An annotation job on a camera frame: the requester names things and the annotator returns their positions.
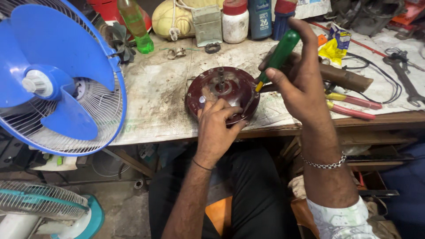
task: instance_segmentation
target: hand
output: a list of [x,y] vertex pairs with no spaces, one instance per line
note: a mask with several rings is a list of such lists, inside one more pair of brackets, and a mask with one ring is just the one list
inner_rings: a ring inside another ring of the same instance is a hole
[[241,120],[231,128],[227,128],[226,120],[242,111],[241,107],[232,107],[224,99],[219,99],[215,103],[207,101],[205,107],[198,110],[198,150],[194,157],[198,164],[205,168],[213,168],[229,149],[248,121]]
[[[319,69],[317,36],[307,22],[291,17],[289,23],[301,36],[302,56],[298,54],[290,56],[289,60],[293,66],[286,71],[289,77],[274,68],[267,69],[266,75],[273,83],[271,87],[275,87],[281,93],[288,112],[294,118],[307,127],[320,127],[323,122],[330,122],[331,118]],[[260,64],[259,70],[264,70],[266,63],[267,59]]]

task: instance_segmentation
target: green plastic bottle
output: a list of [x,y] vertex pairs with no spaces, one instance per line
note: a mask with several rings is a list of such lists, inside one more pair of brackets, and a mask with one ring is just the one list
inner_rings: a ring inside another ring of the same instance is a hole
[[142,13],[136,1],[117,0],[116,5],[128,30],[136,40],[137,50],[143,54],[153,51],[153,41],[147,33]]

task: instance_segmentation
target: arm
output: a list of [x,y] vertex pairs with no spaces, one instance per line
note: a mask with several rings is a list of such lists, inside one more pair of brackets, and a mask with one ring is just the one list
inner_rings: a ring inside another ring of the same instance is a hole
[[[266,74],[282,94],[288,112],[302,122],[302,155],[305,160],[329,165],[339,162],[341,151],[326,106],[317,60],[317,37],[310,26],[291,18],[291,27],[303,41],[301,60],[288,73],[277,69]],[[321,238],[376,238],[366,222],[368,211],[359,200],[346,164],[336,169],[319,169],[304,163],[307,203]]]
[[198,111],[198,149],[183,181],[176,204],[165,225],[162,239],[201,238],[202,223],[207,201],[208,185],[215,163],[229,149],[247,121],[239,121],[226,128],[226,120],[242,108],[231,107],[223,99],[216,103],[207,101]]

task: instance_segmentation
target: red container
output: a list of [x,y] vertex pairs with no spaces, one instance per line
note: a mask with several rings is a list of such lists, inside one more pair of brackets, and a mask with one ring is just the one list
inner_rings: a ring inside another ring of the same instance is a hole
[[[119,24],[125,26],[124,19],[119,14],[116,7],[116,0],[87,0],[88,4],[100,15],[105,21],[118,21]],[[140,12],[143,15],[143,20],[146,25],[146,30],[150,31],[152,28],[152,20],[149,15],[139,6]]]

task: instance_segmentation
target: screwdriver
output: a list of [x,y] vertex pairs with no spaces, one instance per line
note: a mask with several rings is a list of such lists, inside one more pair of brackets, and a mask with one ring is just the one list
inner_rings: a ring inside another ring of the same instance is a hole
[[252,94],[251,99],[249,100],[248,104],[245,106],[244,111],[242,113],[242,117],[244,117],[246,110],[249,108],[249,106],[253,102],[255,95],[259,94],[264,84],[267,84],[270,82],[270,80],[266,76],[266,69],[270,67],[279,69],[286,62],[286,60],[288,59],[292,50],[294,50],[294,47],[295,45],[297,45],[299,40],[300,40],[300,35],[298,34],[298,32],[295,31],[294,29],[290,29],[289,31],[285,33],[283,38],[279,41],[275,51],[272,53],[272,56],[270,57],[269,62],[267,63],[266,67],[261,72],[260,76],[258,77],[260,79],[260,82],[255,88],[255,93]]

